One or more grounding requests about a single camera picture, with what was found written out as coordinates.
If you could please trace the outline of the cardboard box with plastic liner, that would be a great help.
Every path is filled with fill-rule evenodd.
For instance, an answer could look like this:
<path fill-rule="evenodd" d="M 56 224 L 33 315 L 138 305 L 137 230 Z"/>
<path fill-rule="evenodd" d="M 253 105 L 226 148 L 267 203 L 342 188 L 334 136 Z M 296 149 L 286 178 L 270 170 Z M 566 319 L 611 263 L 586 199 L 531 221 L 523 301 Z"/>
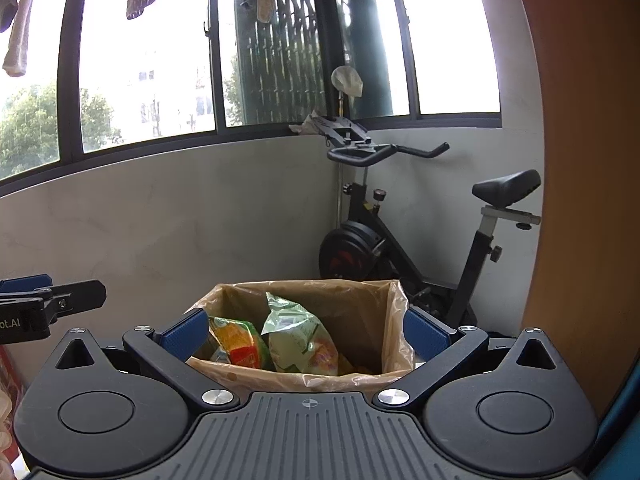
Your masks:
<path fill-rule="evenodd" d="M 317 315 L 341 356 L 335 377 L 277 373 L 212 362 L 213 343 L 186 364 L 245 399 L 254 391 L 351 392 L 370 398 L 414 369 L 414 351 L 402 333 L 409 303 L 398 281 L 263 281 L 218 284 L 198 300 L 213 318 L 237 318 L 262 327 L 269 313 L 266 295 L 293 300 Z"/>

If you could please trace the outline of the red patterned bedding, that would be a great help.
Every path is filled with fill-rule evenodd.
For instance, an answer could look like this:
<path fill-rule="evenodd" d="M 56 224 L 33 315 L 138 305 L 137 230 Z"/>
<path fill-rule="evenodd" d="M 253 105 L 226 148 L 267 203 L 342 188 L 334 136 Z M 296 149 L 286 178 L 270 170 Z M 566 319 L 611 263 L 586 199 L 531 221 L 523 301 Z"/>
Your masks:
<path fill-rule="evenodd" d="M 14 479 L 12 463 L 20 450 L 14 439 L 13 419 L 17 405 L 22 400 L 24 387 L 6 348 L 2 347 L 0 354 L 1 478 Z"/>

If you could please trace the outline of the wooden door panel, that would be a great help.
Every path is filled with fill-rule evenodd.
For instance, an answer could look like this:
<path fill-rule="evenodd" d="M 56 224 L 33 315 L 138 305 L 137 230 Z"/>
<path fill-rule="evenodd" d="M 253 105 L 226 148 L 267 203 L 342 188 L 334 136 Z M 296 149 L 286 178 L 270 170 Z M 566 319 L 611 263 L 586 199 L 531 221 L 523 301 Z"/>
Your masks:
<path fill-rule="evenodd" d="M 523 322 L 598 413 L 639 352 L 639 0 L 523 0 L 544 109 L 544 206 Z"/>

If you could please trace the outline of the orange green snack bag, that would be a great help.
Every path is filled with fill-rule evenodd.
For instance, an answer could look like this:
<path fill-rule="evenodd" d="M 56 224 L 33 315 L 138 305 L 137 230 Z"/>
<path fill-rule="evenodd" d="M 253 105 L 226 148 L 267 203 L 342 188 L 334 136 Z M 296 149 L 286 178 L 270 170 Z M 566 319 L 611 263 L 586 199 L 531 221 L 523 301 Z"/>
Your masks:
<path fill-rule="evenodd" d="M 274 370 L 267 345 L 251 322 L 215 316 L 209 319 L 209 331 L 216 344 L 212 362 Z"/>

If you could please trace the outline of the beige hanging sock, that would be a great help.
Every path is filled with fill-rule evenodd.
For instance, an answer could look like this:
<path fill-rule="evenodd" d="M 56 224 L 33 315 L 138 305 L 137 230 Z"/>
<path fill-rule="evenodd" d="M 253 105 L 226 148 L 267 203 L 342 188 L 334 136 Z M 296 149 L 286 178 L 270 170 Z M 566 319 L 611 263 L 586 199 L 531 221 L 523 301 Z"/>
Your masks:
<path fill-rule="evenodd" d="M 30 12 L 32 0 L 1 0 L 1 31 L 10 32 L 2 70 L 10 77 L 26 74 Z"/>

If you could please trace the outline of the teal curtain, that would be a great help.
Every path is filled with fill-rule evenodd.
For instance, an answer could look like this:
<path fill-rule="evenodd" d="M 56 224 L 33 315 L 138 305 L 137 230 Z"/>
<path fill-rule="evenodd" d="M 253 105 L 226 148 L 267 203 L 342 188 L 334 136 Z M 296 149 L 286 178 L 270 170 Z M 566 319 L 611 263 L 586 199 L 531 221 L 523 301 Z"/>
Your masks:
<path fill-rule="evenodd" d="M 589 479 L 639 478 L 639 390 L 622 393 L 599 434 L 597 458 Z"/>

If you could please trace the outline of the white cloth on pole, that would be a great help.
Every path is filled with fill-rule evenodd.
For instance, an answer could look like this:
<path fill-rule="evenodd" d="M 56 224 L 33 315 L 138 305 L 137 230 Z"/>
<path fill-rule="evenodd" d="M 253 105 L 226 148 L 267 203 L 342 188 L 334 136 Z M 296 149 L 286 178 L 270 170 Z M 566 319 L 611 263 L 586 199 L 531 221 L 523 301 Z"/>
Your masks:
<path fill-rule="evenodd" d="M 341 65 L 334 68 L 331 74 L 331 84 L 344 96 L 361 98 L 363 94 L 363 81 L 359 73 L 348 65 Z"/>

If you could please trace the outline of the black exercise bike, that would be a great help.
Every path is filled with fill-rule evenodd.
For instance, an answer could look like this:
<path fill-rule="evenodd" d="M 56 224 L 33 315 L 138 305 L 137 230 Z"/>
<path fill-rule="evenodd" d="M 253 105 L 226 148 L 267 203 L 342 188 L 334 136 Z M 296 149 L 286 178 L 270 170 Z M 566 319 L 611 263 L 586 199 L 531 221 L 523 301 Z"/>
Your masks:
<path fill-rule="evenodd" d="M 499 128 L 378 130 L 378 142 L 429 150 L 448 143 L 432 160 L 395 155 L 369 172 L 372 188 L 387 193 L 381 217 L 419 270 L 436 281 L 457 283 L 483 203 L 476 182 L 535 169 L 544 171 L 544 125 L 540 118 L 506 118 Z M 540 226 L 520 230 L 497 222 L 494 242 L 501 259 L 484 265 L 471 300 L 485 330 L 515 335 L 529 325 L 529 301 L 541 239 Z"/>

